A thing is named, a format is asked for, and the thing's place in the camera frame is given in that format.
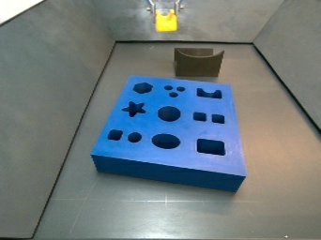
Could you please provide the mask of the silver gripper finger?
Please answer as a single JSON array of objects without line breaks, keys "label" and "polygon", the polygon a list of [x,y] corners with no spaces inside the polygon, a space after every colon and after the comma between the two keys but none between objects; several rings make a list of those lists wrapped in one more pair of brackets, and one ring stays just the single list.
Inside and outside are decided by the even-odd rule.
[{"label": "silver gripper finger", "polygon": [[175,8],[183,9],[183,7],[184,7],[183,0],[175,0],[173,5],[175,5]]},{"label": "silver gripper finger", "polygon": [[155,3],[152,0],[147,0],[147,3],[148,3],[147,11],[153,14],[155,13]]}]

